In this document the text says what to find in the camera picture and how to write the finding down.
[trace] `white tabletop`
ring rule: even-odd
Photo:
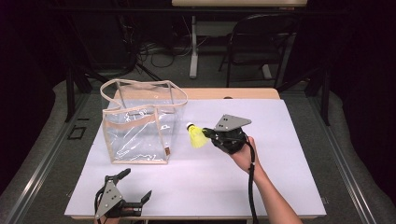
[[[223,114],[252,120],[243,130],[255,138],[263,168],[298,216],[326,215],[288,109],[282,100],[268,99],[189,100],[165,165],[111,164],[100,128],[64,214],[93,217],[105,175],[131,168],[117,187],[127,202],[152,190],[141,218],[250,218],[248,175],[210,142],[192,148],[185,128],[187,122],[213,128]],[[256,188],[253,195],[257,215],[266,217]]]
[[[305,7],[307,0],[172,0],[174,7]]]

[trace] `forearm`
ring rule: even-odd
[[[255,168],[254,182],[259,189],[271,224],[302,223],[288,202],[277,191],[260,165]]]

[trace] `chair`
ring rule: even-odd
[[[288,38],[293,34],[298,20],[290,14],[257,14],[239,21],[230,34],[227,52],[219,71],[228,58],[227,87],[230,86],[231,65],[278,64],[275,80],[277,85]]]

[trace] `yellow object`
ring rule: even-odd
[[[206,144],[208,139],[205,137],[204,133],[202,132],[202,128],[199,128],[189,123],[188,131],[190,135],[191,145],[193,147],[195,148],[203,147]]]

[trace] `clear plastic bag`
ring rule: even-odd
[[[101,87],[103,131],[112,163],[167,163],[188,102],[171,81],[113,79]]]

